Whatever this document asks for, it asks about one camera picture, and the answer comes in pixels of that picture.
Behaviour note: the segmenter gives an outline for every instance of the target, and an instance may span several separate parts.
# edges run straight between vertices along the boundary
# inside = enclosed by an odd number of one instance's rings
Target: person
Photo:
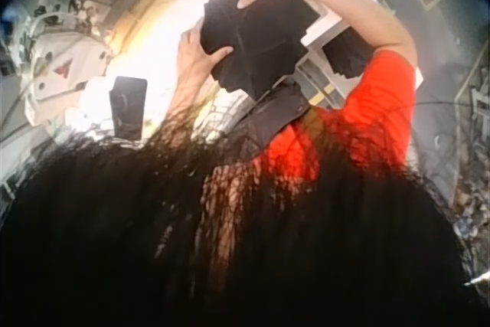
[[[444,200],[403,165],[410,36],[370,0],[321,1],[377,49],[343,110],[222,166],[230,146],[191,131],[232,50],[206,55],[198,24],[142,148],[77,137],[23,168],[0,231],[2,325],[488,324]]]

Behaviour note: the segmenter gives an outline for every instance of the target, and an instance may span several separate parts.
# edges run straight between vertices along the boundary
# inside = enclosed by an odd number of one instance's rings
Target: orange shirt
[[[349,94],[343,109],[324,110],[316,106],[313,109],[328,131],[340,141],[344,133],[341,122],[355,127],[360,143],[355,145],[352,139],[348,140],[348,151],[354,160],[368,160],[368,150],[375,147],[377,155],[387,162],[403,165],[410,141],[415,99],[414,68],[396,52],[378,51],[366,67],[361,82]],[[369,148],[366,140],[372,143]],[[265,158],[269,170],[277,175],[314,178],[318,167],[315,167],[315,161],[306,157],[306,153],[312,151],[311,147],[312,140],[301,122],[296,120],[273,139],[255,163],[260,165]]]

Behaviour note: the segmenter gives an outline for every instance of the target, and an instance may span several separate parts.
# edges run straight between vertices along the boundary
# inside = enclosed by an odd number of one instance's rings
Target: black device
[[[116,78],[109,92],[115,137],[129,141],[142,138],[147,87],[148,81],[141,78]]]
[[[204,5],[201,44],[208,54],[234,47],[211,75],[227,92],[242,89],[257,101],[294,73],[308,51],[301,39],[320,15],[304,0],[257,0],[245,9],[237,7],[238,1]]]

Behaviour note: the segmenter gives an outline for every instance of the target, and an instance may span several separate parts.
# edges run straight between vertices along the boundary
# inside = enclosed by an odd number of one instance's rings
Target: black hair
[[[486,325],[424,177],[331,141],[292,188],[176,129],[143,147],[75,137],[23,168],[2,325]]]

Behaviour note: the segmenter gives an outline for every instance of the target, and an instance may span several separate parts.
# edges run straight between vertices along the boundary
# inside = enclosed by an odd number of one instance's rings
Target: red shirt
[[[329,132],[340,140],[355,127],[358,144],[348,140],[348,151],[357,162],[383,157],[394,165],[404,165],[410,141],[410,121],[416,98],[415,69],[394,51],[378,51],[366,67],[361,82],[349,94],[341,110],[313,109]],[[286,126],[269,144],[257,165],[266,159],[270,171],[287,178],[314,178],[318,167],[306,153],[311,152],[312,140],[301,122]]]

